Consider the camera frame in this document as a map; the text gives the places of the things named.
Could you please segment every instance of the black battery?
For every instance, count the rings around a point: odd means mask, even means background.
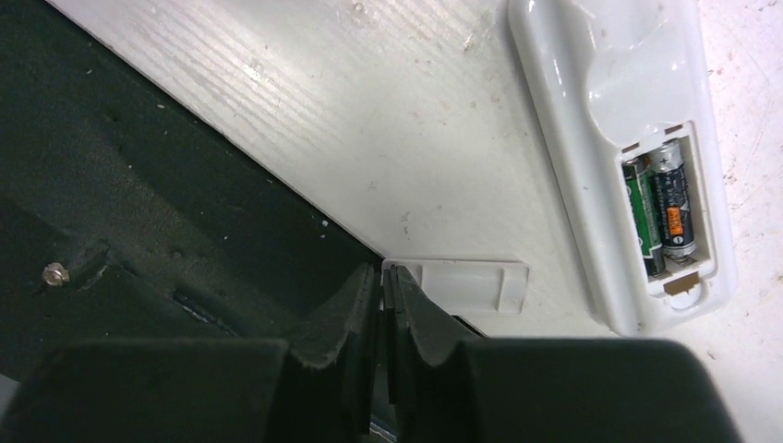
[[[658,227],[664,253],[675,261],[683,261],[696,250],[693,234],[688,179],[683,167],[678,139],[647,154],[652,171]]]

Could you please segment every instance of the white surface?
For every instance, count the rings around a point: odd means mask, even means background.
[[[509,19],[600,317],[642,335],[724,305],[737,265],[695,0],[512,0]],[[648,278],[620,164],[673,138],[697,249]]]
[[[395,259],[381,269],[405,266],[427,297],[453,316],[518,315],[530,269],[524,263]]]
[[[503,0],[52,1],[380,253],[530,265],[523,313],[471,318],[484,331],[610,335],[586,314]],[[662,336],[749,441],[780,441],[783,3],[700,7],[740,285]]]

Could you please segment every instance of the white table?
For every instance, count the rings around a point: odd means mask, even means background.
[[[530,265],[523,313],[471,318],[484,331],[611,335],[587,314],[505,0],[50,1],[382,255]],[[740,289],[661,336],[749,441],[780,441],[783,5],[700,7]]]

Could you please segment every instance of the battery compartment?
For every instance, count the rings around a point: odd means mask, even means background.
[[[693,234],[696,240],[696,250],[690,255],[684,263],[677,263],[674,260],[665,257],[666,271],[661,275],[650,277],[644,270],[644,261],[642,252],[637,249],[639,272],[642,273],[643,281],[646,281],[647,293],[661,300],[665,305],[674,310],[684,310],[698,305],[706,294],[706,281],[715,271],[715,263],[712,259],[713,246],[709,239],[711,238],[709,229],[708,211],[701,188],[701,172],[696,165],[701,164],[698,159],[698,149],[695,148],[696,139],[693,134],[693,126],[690,122],[669,127],[663,131],[656,132],[638,143],[622,150],[617,158],[618,178],[621,180],[622,188],[625,188],[622,178],[622,162],[645,155],[656,150],[663,144],[672,139],[678,139],[681,144],[681,157],[683,168],[685,170],[686,180],[688,182],[688,196],[691,204],[691,217],[693,221]],[[636,236],[636,225],[633,220],[631,203],[625,198],[626,214],[628,223],[632,226],[630,232]]]

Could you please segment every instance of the dark green surface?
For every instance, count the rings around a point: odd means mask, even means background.
[[[287,336],[379,263],[45,2],[0,28],[0,373],[106,334]],[[51,261],[80,275],[41,293]]]

